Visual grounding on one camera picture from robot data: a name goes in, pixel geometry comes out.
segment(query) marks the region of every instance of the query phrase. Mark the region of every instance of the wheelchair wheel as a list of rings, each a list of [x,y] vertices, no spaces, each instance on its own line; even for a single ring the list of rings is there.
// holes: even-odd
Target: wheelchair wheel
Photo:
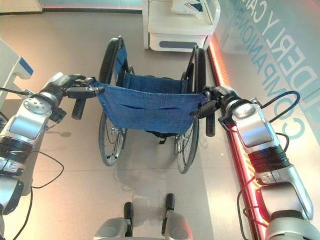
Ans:
[[[125,132],[114,127],[112,122],[102,112],[99,125],[99,149],[102,161],[108,167],[114,165],[124,144]]]
[[[199,140],[199,120],[194,120],[193,124],[185,134],[175,137],[174,153],[177,158],[179,172],[185,174],[193,163]]]

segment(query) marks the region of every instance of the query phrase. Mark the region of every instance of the wheelchair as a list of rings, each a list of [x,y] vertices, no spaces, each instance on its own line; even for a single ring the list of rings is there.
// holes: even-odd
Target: wheelchair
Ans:
[[[98,144],[103,163],[114,165],[125,147],[127,129],[152,133],[164,144],[174,137],[178,170],[185,174],[196,156],[199,120],[191,116],[207,101],[201,94],[206,84],[205,51],[193,48],[180,80],[136,75],[128,65],[121,36],[107,46],[98,77],[105,88],[99,96],[103,111]]]

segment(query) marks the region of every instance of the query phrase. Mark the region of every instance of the wheelchair push handle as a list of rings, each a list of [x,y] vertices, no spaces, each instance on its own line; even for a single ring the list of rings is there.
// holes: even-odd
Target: wheelchair push handle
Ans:
[[[205,134],[208,137],[213,137],[216,135],[216,119],[215,113],[205,118]]]
[[[208,103],[201,106],[200,109],[194,115],[198,119],[203,119],[213,115],[216,110],[216,101],[209,101]]]
[[[73,119],[80,120],[82,118],[87,99],[99,96],[105,91],[105,89],[101,86],[99,87],[89,86],[89,84],[93,82],[94,82],[94,78],[88,78],[85,81],[86,85],[88,86],[74,86],[64,91],[65,96],[68,96],[68,98],[70,99],[76,99],[74,103],[73,111],[72,111]]]

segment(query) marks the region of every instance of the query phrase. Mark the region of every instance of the beige tile floor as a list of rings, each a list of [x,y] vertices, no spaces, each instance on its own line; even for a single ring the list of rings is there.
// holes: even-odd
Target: beige tile floor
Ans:
[[[39,91],[56,72],[97,76],[109,39],[124,37],[128,60],[142,75],[180,79],[188,53],[143,49],[142,16],[116,13],[44,13],[0,17],[0,37],[33,67],[30,80],[17,79],[22,88]],[[212,85],[207,68],[207,85]],[[179,174],[173,156],[173,139],[158,145],[153,135],[129,130],[122,157],[106,167],[98,149],[101,107],[87,101],[83,118],[70,118],[74,101],[64,99],[68,113],[48,131],[41,146],[65,166],[51,185],[34,190],[29,222],[19,239],[91,239],[109,218],[120,217],[126,201],[135,207],[134,235],[161,237],[164,199],[176,195],[176,211],[185,215],[198,240],[240,240],[236,210],[239,184],[224,131],[217,124],[216,136],[205,136],[201,122],[195,162],[186,175]],[[3,111],[14,112],[16,100],[7,100]],[[52,179],[60,167],[39,156],[34,185]],[[21,198],[12,214],[5,216],[7,239],[22,226],[29,196]]]

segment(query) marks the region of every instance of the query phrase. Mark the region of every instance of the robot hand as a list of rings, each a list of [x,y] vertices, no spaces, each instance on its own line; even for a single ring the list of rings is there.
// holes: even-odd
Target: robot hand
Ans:
[[[63,97],[76,99],[72,116],[81,119],[87,98],[104,92],[93,87],[94,78],[82,75],[54,75],[37,94],[25,99],[17,113],[0,133],[0,236],[4,235],[2,215],[18,205],[24,183],[14,178],[25,169],[25,162],[49,120],[59,123],[66,115],[59,105]]]
[[[218,119],[221,125],[228,131],[236,127],[255,178],[262,185],[256,198],[261,216],[270,223],[266,239],[320,239],[319,231],[309,222],[314,215],[311,199],[259,102],[242,99],[229,87],[205,87],[204,94],[208,103],[193,115],[206,118],[206,133],[210,137],[214,129],[208,120],[212,121],[211,116],[218,109],[222,110]],[[296,94],[298,103],[299,93],[288,94]]]

